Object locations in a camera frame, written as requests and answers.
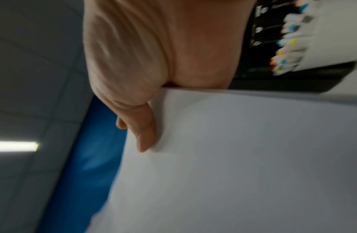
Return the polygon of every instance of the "skin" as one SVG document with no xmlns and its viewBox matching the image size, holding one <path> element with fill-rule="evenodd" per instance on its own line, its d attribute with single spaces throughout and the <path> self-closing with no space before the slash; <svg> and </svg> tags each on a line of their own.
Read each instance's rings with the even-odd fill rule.
<svg viewBox="0 0 357 233">
<path fill-rule="evenodd" d="M 255 0 L 85 0 L 84 49 L 95 95 L 140 152 L 156 138 L 148 105 L 164 85 L 226 89 Z"/>
</svg>

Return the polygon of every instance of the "white paper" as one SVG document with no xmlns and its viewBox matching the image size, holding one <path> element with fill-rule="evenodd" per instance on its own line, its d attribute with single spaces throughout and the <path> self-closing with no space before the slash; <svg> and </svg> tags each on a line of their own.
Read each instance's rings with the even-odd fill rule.
<svg viewBox="0 0 357 233">
<path fill-rule="evenodd" d="M 315 36 L 295 71 L 357 61 L 357 0 L 322 0 Z"/>
<path fill-rule="evenodd" d="M 357 233 L 357 104 L 289 97 L 161 91 L 88 232 Z"/>
</svg>

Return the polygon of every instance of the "ceiling light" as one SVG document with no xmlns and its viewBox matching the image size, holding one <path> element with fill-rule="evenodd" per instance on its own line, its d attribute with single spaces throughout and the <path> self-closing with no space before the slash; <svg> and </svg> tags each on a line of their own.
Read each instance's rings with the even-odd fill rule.
<svg viewBox="0 0 357 233">
<path fill-rule="evenodd" d="M 34 152 L 38 146 L 36 142 L 0 141 L 0 152 Z"/>
</svg>

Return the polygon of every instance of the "blue fabric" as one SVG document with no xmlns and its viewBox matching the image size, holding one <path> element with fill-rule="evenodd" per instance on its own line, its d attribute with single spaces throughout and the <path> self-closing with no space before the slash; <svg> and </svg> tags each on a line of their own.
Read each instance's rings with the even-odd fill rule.
<svg viewBox="0 0 357 233">
<path fill-rule="evenodd" d="M 94 97 L 38 233 L 84 233 L 105 203 L 118 171 L 126 130 Z"/>
</svg>

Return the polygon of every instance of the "finger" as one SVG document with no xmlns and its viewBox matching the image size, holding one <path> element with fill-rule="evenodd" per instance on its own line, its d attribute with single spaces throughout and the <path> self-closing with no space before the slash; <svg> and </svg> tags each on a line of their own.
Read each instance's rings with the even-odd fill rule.
<svg viewBox="0 0 357 233">
<path fill-rule="evenodd" d="M 155 120 L 148 103 L 133 109 L 119 109 L 119 119 L 136 137 L 137 149 L 144 152 L 155 143 Z"/>
<path fill-rule="evenodd" d="M 120 117 L 117 117 L 116 126 L 119 129 L 127 129 L 127 124 Z"/>
</svg>

